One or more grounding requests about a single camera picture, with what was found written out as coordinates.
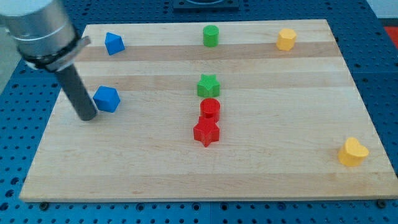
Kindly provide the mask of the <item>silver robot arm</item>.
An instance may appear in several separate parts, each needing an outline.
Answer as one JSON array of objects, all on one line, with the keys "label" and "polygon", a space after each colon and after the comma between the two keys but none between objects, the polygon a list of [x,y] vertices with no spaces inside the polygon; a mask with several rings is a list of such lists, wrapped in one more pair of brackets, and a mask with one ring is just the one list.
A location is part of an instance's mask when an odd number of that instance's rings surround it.
[{"label": "silver robot arm", "polygon": [[60,72],[91,43],[80,37],[61,0],[1,0],[1,22],[33,69]]}]

